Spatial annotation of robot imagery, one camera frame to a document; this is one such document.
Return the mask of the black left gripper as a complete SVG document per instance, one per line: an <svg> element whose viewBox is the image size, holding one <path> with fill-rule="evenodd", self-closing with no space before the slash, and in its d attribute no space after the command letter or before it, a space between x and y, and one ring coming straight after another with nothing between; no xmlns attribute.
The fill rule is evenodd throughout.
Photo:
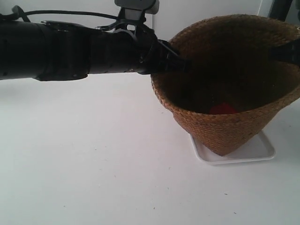
<svg viewBox="0 0 300 225"><path fill-rule="evenodd" d="M169 42L158 39L153 30L117 28L113 37L110 56L124 73L187 72L192 66L191 60Z"/></svg>

